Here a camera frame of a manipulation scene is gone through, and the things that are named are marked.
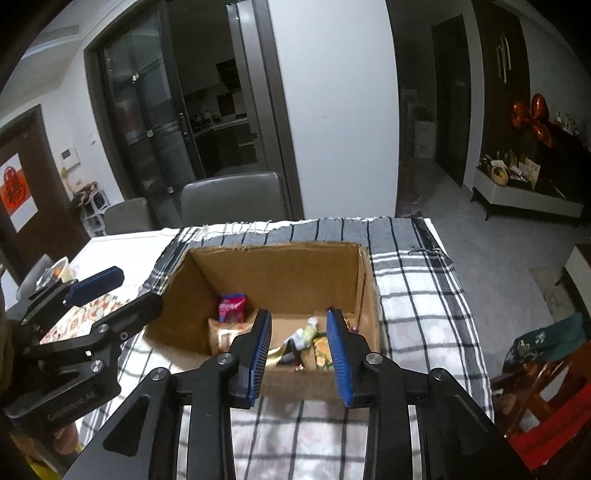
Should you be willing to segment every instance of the white wall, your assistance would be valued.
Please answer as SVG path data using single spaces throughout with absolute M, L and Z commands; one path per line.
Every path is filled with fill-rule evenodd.
M 398 86 L 384 0 L 269 0 L 304 214 L 393 215 Z
M 53 87 L 50 86 L 47 91 L 40 91 L 38 93 L 39 96 L 26 100 L 21 105 L 8 106 L 7 110 L 9 111 L 3 112 L 0 116 L 0 127 L 36 105 L 41 105 L 41 114 L 43 116 L 51 155 L 53 156 L 57 171 L 61 172 L 64 166 L 61 159 L 61 152 L 74 146 L 70 124 L 67 120 L 66 111 L 63 108 L 61 91 L 58 86 L 54 85 Z M 86 178 L 85 167 L 82 165 L 82 162 L 80 163 L 81 165 L 71 170 L 68 175 L 68 182 L 72 189 L 75 189 L 76 183 L 82 184 Z M 66 187 L 65 183 L 64 189 L 70 198 L 72 198 L 72 191 Z
M 541 26 L 521 18 L 530 63 L 531 94 L 546 98 L 550 118 L 558 112 L 591 120 L 591 78 L 570 47 L 555 40 Z
M 123 195 L 121 195 L 121 190 L 107 160 L 96 126 L 86 81 L 84 49 L 117 16 L 121 15 L 136 1 L 111 0 L 105 2 L 103 10 L 95 12 L 93 18 L 85 19 L 89 29 L 82 41 L 82 45 L 72 58 L 60 87 L 63 107 L 72 131 L 73 144 L 80 156 L 81 163 L 83 163 L 85 173 L 89 180 L 98 182 L 99 187 L 105 191 L 111 204 L 123 201 Z

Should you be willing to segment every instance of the doormat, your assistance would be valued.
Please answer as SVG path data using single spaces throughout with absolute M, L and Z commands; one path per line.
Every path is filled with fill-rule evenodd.
M 555 322 L 559 322 L 576 313 L 573 302 L 570 300 L 566 289 L 561 284 L 555 285 L 562 275 L 560 270 L 540 267 L 530 268 L 530 272 L 542 292 L 546 305 Z

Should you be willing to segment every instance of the plaid tablecloth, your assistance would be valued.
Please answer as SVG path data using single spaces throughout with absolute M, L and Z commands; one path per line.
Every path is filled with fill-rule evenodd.
M 189 247 L 348 241 L 369 248 L 381 293 L 381 353 L 401 367 L 449 370 L 492 418 L 489 378 L 478 333 L 451 260 L 422 219 L 321 219 L 303 222 L 214 225 L 182 229 L 163 251 L 144 288 L 162 292 Z M 119 360 L 119 397 L 86 416 L 80 438 L 94 433 L 155 367 L 179 369 L 138 335 Z M 413 466 L 421 478 L 416 414 L 410 408 Z M 190 407 L 181 424 L 178 478 L 185 478 Z M 240 479 L 361 478 L 366 410 L 339 403 L 260 398 L 249 411 L 232 410 L 236 475 Z

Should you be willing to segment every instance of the dining chair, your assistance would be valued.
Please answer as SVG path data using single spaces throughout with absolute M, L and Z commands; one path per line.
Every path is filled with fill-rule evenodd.
M 281 179 L 271 171 L 189 183 L 181 194 L 183 224 L 288 220 Z
M 150 232 L 154 229 L 148 200 L 143 197 L 117 203 L 105 210 L 105 233 Z
M 47 270 L 54 263 L 55 262 L 47 254 L 43 254 L 43 256 L 37 260 L 37 263 L 33 265 L 32 269 L 29 270 L 29 273 L 22 281 L 21 285 L 17 288 L 17 301 L 27 299 L 35 293 L 35 290 L 37 289 L 37 280 L 39 280 L 45 273 L 45 270 Z

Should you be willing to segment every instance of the tiled floor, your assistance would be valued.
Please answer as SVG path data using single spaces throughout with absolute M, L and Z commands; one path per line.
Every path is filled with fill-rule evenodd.
M 414 167 L 421 213 L 456 265 L 494 377 L 516 337 L 553 321 L 529 269 L 561 268 L 575 243 L 591 242 L 591 229 L 501 217 L 485 222 L 468 188 L 433 160 L 417 159 Z

